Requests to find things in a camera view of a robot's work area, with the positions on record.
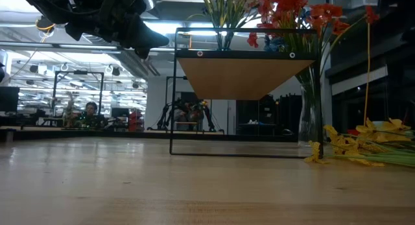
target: computer monitor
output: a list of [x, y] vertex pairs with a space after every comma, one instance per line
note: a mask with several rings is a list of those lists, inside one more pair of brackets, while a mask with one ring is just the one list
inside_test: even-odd
[[20, 88], [0, 86], [0, 112], [17, 112]]
[[112, 117], [128, 117], [130, 115], [130, 109], [128, 108], [112, 108]]

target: shelf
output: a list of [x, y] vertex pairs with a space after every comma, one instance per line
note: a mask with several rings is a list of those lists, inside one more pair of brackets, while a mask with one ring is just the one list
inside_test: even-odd
[[264, 51], [179, 50], [199, 99], [259, 100], [312, 64], [315, 55]]

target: black metal frame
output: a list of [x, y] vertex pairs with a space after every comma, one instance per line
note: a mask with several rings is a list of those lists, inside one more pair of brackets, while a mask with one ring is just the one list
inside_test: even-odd
[[[265, 52], [265, 51], [209, 51], [203, 50], [203, 55], [198, 54], [197, 49], [178, 49], [177, 48], [177, 35], [179, 32], [189, 31], [215, 31], [215, 32], [259, 32], [259, 33], [276, 33], [276, 34], [310, 34], [314, 38], [314, 52], [311, 53], [295, 53], [294, 57], [290, 57], [290, 53], [279, 52]], [[173, 69], [173, 89], [172, 89], [172, 102], [176, 99], [176, 76], [177, 73], [177, 58], [244, 58], [244, 59], [280, 59], [280, 60], [315, 60], [313, 76], [314, 76], [314, 91], [316, 93], [316, 126], [317, 126], [317, 141], [323, 143], [323, 128], [322, 128], [322, 106], [321, 106], [321, 88], [320, 88], [320, 62], [318, 61], [318, 36], [317, 31], [311, 29], [226, 29], [226, 28], [177, 28], [174, 35], [174, 69]], [[171, 125], [174, 124], [174, 117], [171, 117]], [[260, 154], [197, 154], [197, 153], [176, 153], [173, 152], [173, 139], [176, 135], [173, 133], [173, 129], [170, 131], [170, 155], [181, 156], [221, 156], [221, 157], [253, 157], [253, 158], [304, 158], [301, 156], [280, 156], [280, 155], [260, 155]], [[323, 146], [320, 145], [320, 157], [323, 156]]]
[[[52, 96], [52, 98], [53, 98], [52, 99], [52, 112], [53, 113], [54, 113], [54, 107], [55, 107], [55, 104], [54, 104], [55, 99], [54, 98], [56, 96], [56, 86], [57, 86], [58, 82], [61, 81], [61, 79], [58, 80], [58, 75], [60, 73], [65, 73], [66, 75], [68, 75], [69, 73], [77, 74], [76, 71], [55, 71], [54, 72], [53, 96]], [[84, 72], [84, 71], [82, 71], [81, 74], [86, 75], [86, 74], [89, 74], [89, 73], [101, 75], [101, 88], [99, 90], [99, 105], [98, 105], [98, 115], [100, 115], [101, 114], [101, 103], [102, 103], [102, 89], [104, 88], [104, 73], [102, 73], [102, 72]]]

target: glass vase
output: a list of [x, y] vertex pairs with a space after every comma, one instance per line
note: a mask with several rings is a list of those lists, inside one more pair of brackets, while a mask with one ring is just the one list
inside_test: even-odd
[[218, 50], [229, 51], [232, 38], [233, 38], [233, 32], [227, 32], [225, 36], [223, 36], [222, 33], [223, 32], [216, 33], [216, 40], [218, 42]]
[[316, 99], [311, 84], [301, 85], [302, 109], [298, 127], [298, 145], [310, 147], [309, 141], [317, 140]]

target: metal rack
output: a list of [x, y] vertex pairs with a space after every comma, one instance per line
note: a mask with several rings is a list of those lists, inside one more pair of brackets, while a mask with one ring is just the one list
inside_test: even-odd
[[[307, 34], [314, 38], [314, 53], [280, 53], [280, 52], [266, 52], [266, 51], [214, 51], [214, 50], [190, 50], [190, 49], [178, 49], [177, 46], [177, 35], [179, 32], [190, 32], [190, 31], [214, 31], [214, 32], [243, 32], [243, 33], [250, 33], [250, 32], [259, 32], [259, 33], [275, 33], [275, 34]], [[315, 97], [317, 99], [316, 103], [316, 126], [318, 127], [317, 130], [317, 140], [320, 143], [323, 143], [323, 133], [322, 133], [322, 107], [321, 107], [321, 94], [320, 94], [320, 62], [318, 61], [318, 41], [317, 41], [317, 32], [315, 30], [305, 30], [305, 29], [225, 29], [225, 28], [177, 28], [175, 34], [175, 41], [174, 41], [174, 69], [173, 69], [173, 85], [172, 85], [172, 102], [176, 100], [176, 79], [179, 78], [176, 76], [177, 73], [177, 61], [182, 58], [187, 59], [209, 59], [209, 60], [256, 60], [260, 62], [262, 60], [278, 60], [284, 61], [285, 64], [290, 64], [291, 62], [295, 64], [295, 61], [311, 61], [313, 64], [313, 78], [314, 78], [314, 92]], [[187, 75], [187, 79], [190, 81], [192, 78]], [[257, 94], [251, 95], [248, 99], [254, 100], [258, 95], [261, 95], [259, 91]], [[225, 94], [225, 95], [217, 95], [215, 98], [208, 98], [203, 97], [203, 99], [240, 99], [237, 95], [235, 97], [232, 94]], [[174, 117], [171, 117], [171, 125], [174, 124]], [[282, 156], [282, 155], [262, 155], [262, 154], [204, 154], [204, 153], [179, 153], [173, 150], [173, 140], [176, 138], [177, 134], [174, 134], [173, 129], [170, 131], [170, 155], [182, 155], [182, 156], [223, 156], [223, 157], [254, 157], [254, 158], [303, 158], [299, 156]], [[323, 148], [320, 146], [320, 155], [323, 155]]]

